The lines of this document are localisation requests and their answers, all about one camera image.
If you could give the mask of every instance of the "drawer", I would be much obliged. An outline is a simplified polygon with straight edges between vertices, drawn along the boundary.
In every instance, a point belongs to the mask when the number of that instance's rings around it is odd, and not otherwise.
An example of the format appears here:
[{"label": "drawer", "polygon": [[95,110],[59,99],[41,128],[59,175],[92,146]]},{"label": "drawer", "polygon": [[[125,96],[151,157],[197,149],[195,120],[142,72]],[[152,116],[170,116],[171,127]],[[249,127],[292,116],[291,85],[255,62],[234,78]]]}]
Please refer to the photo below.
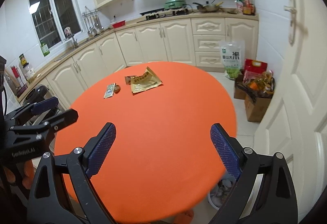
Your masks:
[{"label": "drawer", "polygon": [[220,52],[220,41],[225,41],[226,36],[194,35],[193,39],[196,52]]},{"label": "drawer", "polygon": [[191,18],[193,35],[225,35],[224,18]]},{"label": "drawer", "polygon": [[195,52],[197,66],[224,67],[218,52]]}]

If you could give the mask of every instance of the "orange slipper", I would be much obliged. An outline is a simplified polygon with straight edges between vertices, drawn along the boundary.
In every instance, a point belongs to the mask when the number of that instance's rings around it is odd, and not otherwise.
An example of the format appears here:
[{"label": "orange slipper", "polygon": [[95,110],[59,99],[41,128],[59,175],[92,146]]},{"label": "orange slipper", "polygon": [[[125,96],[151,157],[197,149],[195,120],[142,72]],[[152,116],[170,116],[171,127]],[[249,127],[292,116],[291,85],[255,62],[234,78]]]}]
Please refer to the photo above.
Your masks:
[{"label": "orange slipper", "polygon": [[190,224],[194,216],[192,209],[176,215],[173,224]]}]

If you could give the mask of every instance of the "orange table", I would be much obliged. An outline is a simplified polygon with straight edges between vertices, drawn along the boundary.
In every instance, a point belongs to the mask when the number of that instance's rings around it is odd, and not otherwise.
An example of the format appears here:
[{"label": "orange table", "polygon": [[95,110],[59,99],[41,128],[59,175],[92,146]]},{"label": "orange table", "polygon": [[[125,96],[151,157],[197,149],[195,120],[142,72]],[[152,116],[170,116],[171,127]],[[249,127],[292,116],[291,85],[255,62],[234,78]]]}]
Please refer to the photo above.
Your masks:
[{"label": "orange table", "polygon": [[[133,95],[125,76],[149,66],[162,86]],[[104,99],[107,85],[121,91]],[[118,71],[86,90],[71,106],[78,120],[60,131],[55,154],[83,147],[107,122],[116,140],[91,182],[120,223],[159,220],[192,208],[225,172],[211,140],[210,127],[221,123],[236,136],[232,100],[207,72],[176,62],[153,62]],[[70,194],[69,177],[65,182]]]}]

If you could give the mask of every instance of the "countertop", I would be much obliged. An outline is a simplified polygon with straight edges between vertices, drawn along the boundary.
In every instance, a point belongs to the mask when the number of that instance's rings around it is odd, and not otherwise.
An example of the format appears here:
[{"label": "countertop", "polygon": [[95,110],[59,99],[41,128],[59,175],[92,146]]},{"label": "countertop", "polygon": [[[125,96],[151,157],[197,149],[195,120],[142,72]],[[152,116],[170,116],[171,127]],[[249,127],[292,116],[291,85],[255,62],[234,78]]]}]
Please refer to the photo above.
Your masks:
[{"label": "countertop", "polygon": [[108,29],[106,31],[104,31],[102,34],[100,34],[99,36],[90,39],[88,41],[84,40],[82,41],[81,44],[78,48],[76,48],[74,51],[71,51],[72,49],[68,49],[65,52],[67,53],[67,56],[63,57],[62,59],[60,59],[59,61],[56,61],[57,57],[54,58],[51,62],[49,62],[47,65],[45,65],[43,68],[41,68],[38,72],[36,72],[36,75],[39,75],[39,77],[36,77],[35,80],[28,84],[28,88],[23,92],[23,94],[17,98],[18,102],[21,102],[25,96],[43,79],[47,76],[47,74],[49,74],[53,69],[55,69],[57,66],[59,66],[60,64],[62,64],[63,62],[65,62],[67,59],[69,59],[70,57],[72,57],[74,54],[78,53],[79,51],[81,51],[82,49],[84,49],[85,47],[91,45],[94,42],[97,42],[98,40],[116,32],[116,31],[120,31],[122,29],[128,29],[128,28],[133,28],[135,26],[142,26],[142,25],[146,25],[146,24],[151,24],[151,23],[157,23],[157,22],[161,22],[161,21],[169,21],[169,20],[175,20],[175,19],[184,19],[184,18],[202,18],[202,17],[209,17],[209,18],[213,18],[213,17],[229,17],[229,18],[243,18],[243,19],[251,19],[251,20],[259,20],[259,16],[247,16],[247,15],[238,15],[238,14],[229,14],[226,12],[217,12],[217,13],[200,13],[200,12],[195,12],[195,13],[190,13],[188,15],[184,15],[184,16],[170,16],[170,17],[164,17],[164,18],[160,18],[160,19],[153,19],[153,20],[147,20],[147,21],[143,21],[143,22],[139,22],[144,20],[144,17],[140,17],[137,19],[133,19],[130,21],[127,21],[126,24],[122,27],[119,27],[117,29]]}]

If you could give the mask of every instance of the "green pot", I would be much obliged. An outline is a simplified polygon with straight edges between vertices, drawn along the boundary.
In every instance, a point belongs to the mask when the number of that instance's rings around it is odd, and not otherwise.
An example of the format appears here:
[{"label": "green pot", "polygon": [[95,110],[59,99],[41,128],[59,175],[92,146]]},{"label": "green pot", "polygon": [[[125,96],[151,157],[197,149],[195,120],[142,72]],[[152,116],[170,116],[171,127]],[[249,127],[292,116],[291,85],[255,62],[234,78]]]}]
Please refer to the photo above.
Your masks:
[{"label": "green pot", "polygon": [[165,9],[181,8],[183,6],[186,6],[185,0],[167,0],[165,3]]}]

